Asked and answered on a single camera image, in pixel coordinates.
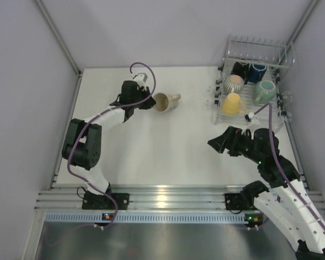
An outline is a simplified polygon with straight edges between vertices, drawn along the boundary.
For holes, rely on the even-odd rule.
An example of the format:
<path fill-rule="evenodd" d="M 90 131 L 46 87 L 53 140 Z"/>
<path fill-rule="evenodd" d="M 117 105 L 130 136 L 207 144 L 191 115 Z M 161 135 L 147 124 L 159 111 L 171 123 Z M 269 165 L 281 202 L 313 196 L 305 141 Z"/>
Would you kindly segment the grey striped mug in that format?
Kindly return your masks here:
<path fill-rule="evenodd" d="M 226 94 L 230 93 L 240 93 L 241 90 L 244 87 L 244 80 L 235 74 L 232 74 L 228 76 L 224 81 L 223 81 L 223 89 Z"/>

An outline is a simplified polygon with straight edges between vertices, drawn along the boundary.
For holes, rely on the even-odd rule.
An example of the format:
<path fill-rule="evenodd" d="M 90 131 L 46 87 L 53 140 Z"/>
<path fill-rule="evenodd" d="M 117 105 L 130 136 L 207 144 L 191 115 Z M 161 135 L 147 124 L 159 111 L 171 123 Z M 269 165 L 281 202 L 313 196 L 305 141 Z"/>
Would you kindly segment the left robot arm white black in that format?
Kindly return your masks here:
<path fill-rule="evenodd" d="M 68 125 L 62 148 L 62 158 L 67 160 L 69 173 L 87 185 L 95 194 L 94 203 L 101 209 L 111 206 L 111 185 L 104 177 L 98 162 L 101 157 L 102 134 L 126 122 L 135 109 L 151 109 L 155 105 L 150 89 L 143 80 L 127 80 L 121 93 L 105 111 L 87 119 L 72 119 Z"/>

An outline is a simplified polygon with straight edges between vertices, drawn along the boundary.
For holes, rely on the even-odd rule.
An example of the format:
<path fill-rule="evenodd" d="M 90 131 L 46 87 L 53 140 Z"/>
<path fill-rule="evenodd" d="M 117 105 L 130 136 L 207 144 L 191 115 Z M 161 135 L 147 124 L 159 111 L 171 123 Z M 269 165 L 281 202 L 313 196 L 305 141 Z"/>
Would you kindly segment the black mug cream inside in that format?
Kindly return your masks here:
<path fill-rule="evenodd" d="M 237 75 L 240 76 L 244 82 L 247 82 L 248 80 L 248 69 L 249 69 L 249 64 L 245 62 L 236 62 L 231 70 L 231 75 Z"/>

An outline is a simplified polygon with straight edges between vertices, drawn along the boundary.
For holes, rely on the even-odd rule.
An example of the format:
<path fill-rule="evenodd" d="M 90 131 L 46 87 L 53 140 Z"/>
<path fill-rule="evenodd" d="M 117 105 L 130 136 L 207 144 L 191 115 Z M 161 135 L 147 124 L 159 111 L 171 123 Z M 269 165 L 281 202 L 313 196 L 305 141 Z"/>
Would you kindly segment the yellow mug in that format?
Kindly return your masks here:
<path fill-rule="evenodd" d="M 237 115 L 246 111 L 246 105 L 237 93 L 228 94 L 221 106 L 221 112 L 227 115 Z"/>

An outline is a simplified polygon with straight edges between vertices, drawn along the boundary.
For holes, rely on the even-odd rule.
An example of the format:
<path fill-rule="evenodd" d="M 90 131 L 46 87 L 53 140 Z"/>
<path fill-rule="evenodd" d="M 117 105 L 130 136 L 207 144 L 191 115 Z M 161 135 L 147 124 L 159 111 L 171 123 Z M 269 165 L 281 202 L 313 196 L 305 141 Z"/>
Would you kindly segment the teal green mug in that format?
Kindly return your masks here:
<path fill-rule="evenodd" d="M 271 101 L 277 94 L 276 85 L 269 80 L 259 81 L 252 92 L 253 103 L 256 105 L 264 105 Z"/>

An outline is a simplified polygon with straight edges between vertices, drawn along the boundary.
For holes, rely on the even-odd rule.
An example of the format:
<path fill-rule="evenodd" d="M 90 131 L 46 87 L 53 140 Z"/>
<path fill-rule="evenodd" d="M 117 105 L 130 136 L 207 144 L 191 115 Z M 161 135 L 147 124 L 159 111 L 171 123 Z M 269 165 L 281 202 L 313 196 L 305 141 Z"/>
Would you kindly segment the tall beige floral cup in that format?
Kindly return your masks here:
<path fill-rule="evenodd" d="M 175 109 L 178 106 L 179 100 L 181 99 L 181 95 L 157 93 L 155 94 L 153 99 L 155 100 L 155 105 L 153 106 L 153 108 L 156 111 L 167 112 Z"/>

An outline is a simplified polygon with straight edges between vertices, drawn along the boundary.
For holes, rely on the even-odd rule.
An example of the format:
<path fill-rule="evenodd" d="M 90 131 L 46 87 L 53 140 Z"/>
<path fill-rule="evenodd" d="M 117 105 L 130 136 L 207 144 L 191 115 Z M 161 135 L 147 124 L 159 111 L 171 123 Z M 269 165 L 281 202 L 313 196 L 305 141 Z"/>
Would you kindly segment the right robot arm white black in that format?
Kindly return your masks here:
<path fill-rule="evenodd" d="M 297 259 L 325 259 L 325 221 L 294 165 L 279 154 L 279 140 L 272 130 L 250 132 L 230 126 L 207 143 L 218 153 L 255 162 L 263 181 L 242 188 L 244 206 L 260 210 L 283 234 Z"/>

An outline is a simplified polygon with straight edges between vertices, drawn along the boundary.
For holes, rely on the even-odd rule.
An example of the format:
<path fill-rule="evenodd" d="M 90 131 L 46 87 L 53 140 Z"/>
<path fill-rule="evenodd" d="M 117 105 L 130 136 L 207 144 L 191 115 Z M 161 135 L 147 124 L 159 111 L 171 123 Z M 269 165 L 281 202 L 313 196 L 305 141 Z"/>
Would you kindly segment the dark blue mug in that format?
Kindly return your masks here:
<path fill-rule="evenodd" d="M 248 81 L 258 83 L 266 73 L 267 66 L 264 64 L 251 64 L 248 71 Z"/>

